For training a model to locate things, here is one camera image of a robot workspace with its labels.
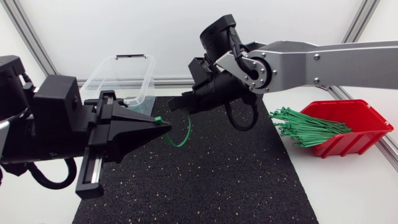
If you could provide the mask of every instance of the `aluminum frame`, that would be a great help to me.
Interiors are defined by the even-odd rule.
[[[59,75],[50,57],[46,53],[42,43],[37,37],[32,25],[30,24],[25,12],[18,0],[0,0],[4,10],[10,17],[11,22],[17,29],[26,47],[35,58],[37,64],[44,72],[44,75]]]

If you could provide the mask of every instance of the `red plastic storage bin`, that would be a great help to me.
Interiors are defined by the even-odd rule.
[[[314,155],[326,158],[350,153],[362,155],[388,132],[394,130],[375,109],[363,100],[315,101],[301,111],[315,118],[346,123],[353,133],[338,134],[313,146]]]

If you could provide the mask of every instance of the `white wall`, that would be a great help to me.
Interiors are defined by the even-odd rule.
[[[382,0],[362,33],[359,42],[398,40],[398,1]],[[344,87],[354,98],[364,99],[390,122],[395,131],[392,137],[398,142],[398,90]]]
[[[297,40],[337,44],[361,0],[20,0],[57,70],[88,78],[116,54],[154,55],[156,76],[190,76],[204,54],[199,35],[233,14],[244,43]]]
[[[40,86],[45,75],[37,65],[29,49],[0,5],[0,56],[16,55],[21,58],[26,74],[36,86]]]

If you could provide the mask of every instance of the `clear plastic container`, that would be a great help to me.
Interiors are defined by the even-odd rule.
[[[103,90],[114,90],[129,109],[150,115],[154,105],[155,58],[150,55],[108,57],[80,89],[82,100],[96,99]]]

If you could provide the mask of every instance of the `black rubber mat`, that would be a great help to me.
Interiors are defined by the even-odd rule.
[[[187,132],[170,97],[156,98],[153,116],[173,124],[170,137]],[[248,122],[250,107],[233,112]],[[255,127],[235,130],[224,108],[191,116],[184,147],[158,138],[105,164],[105,196],[82,200],[73,223],[317,223],[295,169],[263,103]]]

